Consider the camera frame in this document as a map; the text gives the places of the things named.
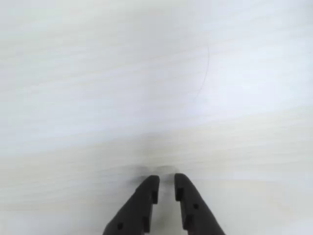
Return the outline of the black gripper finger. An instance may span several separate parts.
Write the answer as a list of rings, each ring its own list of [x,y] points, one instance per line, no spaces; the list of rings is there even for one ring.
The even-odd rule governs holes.
[[[106,225],[104,235],[144,235],[150,232],[153,205],[158,203],[160,178],[148,176]]]
[[[189,235],[225,235],[212,211],[191,180],[174,175],[175,200],[180,203],[182,227]]]

